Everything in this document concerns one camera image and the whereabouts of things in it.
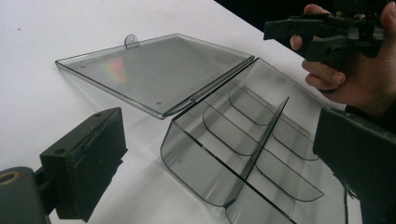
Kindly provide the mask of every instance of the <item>white table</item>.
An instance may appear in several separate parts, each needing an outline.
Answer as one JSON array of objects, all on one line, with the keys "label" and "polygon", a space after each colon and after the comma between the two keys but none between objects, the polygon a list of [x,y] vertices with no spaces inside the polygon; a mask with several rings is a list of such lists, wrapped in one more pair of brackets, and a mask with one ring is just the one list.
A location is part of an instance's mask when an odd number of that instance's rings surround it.
[{"label": "white table", "polygon": [[[304,83],[302,58],[210,0],[0,1],[0,170],[41,166],[39,154],[88,116],[122,108],[129,152],[89,223],[229,223],[163,164],[170,119],[159,121],[80,79],[55,60],[180,33],[261,57]],[[351,201],[350,223],[361,223]],[[52,223],[82,223],[59,220]]]}]

